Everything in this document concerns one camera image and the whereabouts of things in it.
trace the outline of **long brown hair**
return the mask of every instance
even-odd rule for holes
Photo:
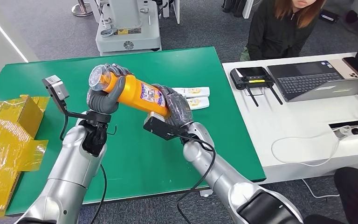
[[[324,4],[325,0],[316,0],[313,4],[301,9],[297,12],[298,20],[297,27],[303,28],[317,16]],[[293,13],[293,1],[292,0],[275,0],[275,17],[282,19],[286,15]]]

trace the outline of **laptop keyboard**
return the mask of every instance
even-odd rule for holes
[[[342,79],[341,76],[334,72],[309,76],[278,78],[278,82],[286,93],[298,93],[308,92],[327,81],[340,79]]]

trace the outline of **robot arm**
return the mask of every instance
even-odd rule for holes
[[[188,134],[214,146],[207,129],[192,123]],[[198,142],[187,141],[183,155],[203,175],[211,164],[213,153]],[[300,224],[302,218],[295,206],[279,193],[252,183],[218,154],[205,181],[224,203],[237,224]]]
[[[183,155],[200,173],[230,212],[237,224],[301,224],[302,217],[295,206],[277,192],[267,190],[242,176],[219,156],[208,130],[193,122],[187,101],[169,87],[157,86],[164,94],[171,117],[164,120],[150,113],[144,129],[169,140],[179,136],[184,145]]]
[[[43,79],[46,89],[65,116],[78,118],[62,142],[62,149],[41,194],[15,224],[76,224],[84,195],[106,152],[106,130],[110,115],[89,110],[69,112],[69,94],[57,76]],[[98,102],[105,96],[92,93]],[[117,106],[111,107],[114,112]]]

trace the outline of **laptop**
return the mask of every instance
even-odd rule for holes
[[[286,102],[358,94],[358,77],[345,79],[328,61],[267,66]]]

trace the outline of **white machine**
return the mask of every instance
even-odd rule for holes
[[[96,45],[101,56],[161,50],[158,8],[152,0],[108,0],[100,12]]]

